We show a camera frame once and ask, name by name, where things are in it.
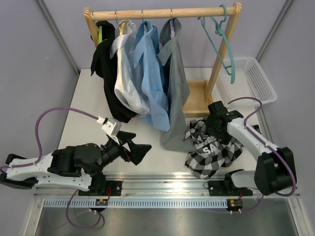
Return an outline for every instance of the white plastic basket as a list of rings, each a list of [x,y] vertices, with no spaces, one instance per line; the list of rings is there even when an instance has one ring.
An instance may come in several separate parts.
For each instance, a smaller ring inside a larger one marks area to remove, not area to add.
[[[231,65],[229,59],[225,59],[224,63],[226,66]],[[234,58],[234,63],[234,84],[231,84],[231,76],[226,73],[223,67],[221,67],[216,81],[218,91],[225,105],[238,97],[255,97],[263,104],[274,102],[277,99],[274,89],[255,58]],[[249,99],[233,102],[234,107],[255,107],[258,104],[258,102]]]

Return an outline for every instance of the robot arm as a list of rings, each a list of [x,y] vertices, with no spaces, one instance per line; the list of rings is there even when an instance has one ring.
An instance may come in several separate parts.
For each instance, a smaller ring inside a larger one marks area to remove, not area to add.
[[[206,132],[223,144],[228,144],[235,137],[257,161],[255,171],[228,173],[227,181],[231,180],[236,188],[258,189],[264,195],[292,186],[290,174],[268,146],[285,160],[296,181],[293,153],[289,148],[279,148],[252,127],[245,127],[243,116],[238,111],[229,112],[221,101],[210,104],[208,108],[210,115],[206,120]]]
[[[0,175],[0,183],[18,189],[30,189],[35,185],[62,186],[79,189],[79,195],[102,195],[105,193],[105,166],[121,157],[138,165],[151,145],[138,145],[132,139],[134,133],[120,131],[121,123],[113,118],[99,118],[108,142],[100,147],[85,144],[66,147],[43,156],[37,164],[26,167],[15,165],[34,163],[37,158],[25,159],[10,154],[6,164],[11,168]]]

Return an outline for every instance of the black and white plaid cloth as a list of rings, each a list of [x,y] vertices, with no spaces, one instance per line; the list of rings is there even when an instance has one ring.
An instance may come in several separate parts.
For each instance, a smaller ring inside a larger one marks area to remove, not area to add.
[[[206,118],[192,120],[185,139],[191,137],[196,152],[188,153],[185,166],[192,170],[198,178],[209,179],[222,166],[228,167],[242,153],[242,145],[232,138],[228,145],[211,135],[206,135]]]

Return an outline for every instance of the cloth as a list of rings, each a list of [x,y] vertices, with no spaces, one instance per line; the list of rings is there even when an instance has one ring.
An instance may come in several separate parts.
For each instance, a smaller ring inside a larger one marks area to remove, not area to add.
[[[168,20],[164,24],[160,32],[160,42],[163,48],[158,54],[158,58],[164,66],[166,80],[169,81],[167,98],[170,102],[170,130],[162,134],[160,144],[167,150],[192,152],[196,151],[192,140],[190,138],[184,140],[187,128],[182,107],[188,99],[190,90],[178,43],[182,25],[177,18],[173,19],[176,36],[171,39],[170,21]]]
[[[205,134],[206,118],[189,123],[186,138],[191,137],[196,152],[187,155],[185,166],[202,179],[209,179],[222,167],[229,167],[243,152],[242,145],[232,138],[228,145],[221,144],[216,138]]]
[[[158,30],[150,21],[141,24],[136,35],[135,45],[134,67],[139,66],[142,70],[142,83],[140,84],[143,91],[142,98],[150,105],[150,114],[139,119],[156,129],[168,131],[170,123],[167,113],[168,100],[163,91],[164,71],[157,58],[159,53]]]
[[[117,78],[117,56],[110,59],[110,47],[115,39],[115,27],[107,21],[98,21],[102,27],[102,42],[94,52],[91,64],[91,75],[96,74],[104,80],[104,92],[112,117],[120,122],[128,123],[136,113],[125,107],[114,93]]]
[[[119,36],[123,22],[125,22],[123,35]],[[150,108],[134,85],[137,78],[133,66],[136,30],[136,25],[130,20],[123,20],[118,24],[115,30],[116,39],[110,50],[110,57],[112,58],[115,53],[117,54],[117,80],[114,88],[117,98],[128,109],[145,115],[150,112]]]

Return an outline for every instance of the gray wall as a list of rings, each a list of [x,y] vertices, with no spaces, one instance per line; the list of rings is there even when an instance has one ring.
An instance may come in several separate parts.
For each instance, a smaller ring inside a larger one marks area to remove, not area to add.
[[[37,117],[68,104],[76,77],[34,0],[0,1],[0,163],[9,153],[38,155]],[[47,115],[40,125],[44,153],[54,150],[65,113]],[[17,236],[32,191],[0,185],[0,235]]]
[[[94,11],[217,7],[224,3],[232,6],[236,0],[44,0],[63,36],[72,56],[80,68],[91,66],[94,43],[83,17],[83,8]],[[277,18],[285,0],[242,0],[243,10],[232,39],[235,57],[256,57],[270,28]],[[166,19],[151,20],[158,31]],[[209,67],[214,64],[216,54],[212,49],[200,21],[196,18],[181,18],[183,25],[180,44],[185,67]],[[206,21],[208,31],[213,35],[217,47],[220,37],[214,36],[214,24]],[[134,20],[139,26],[142,21]]]
[[[260,64],[278,99],[265,106],[275,141],[292,149],[298,188],[315,230],[315,1],[295,1]]]

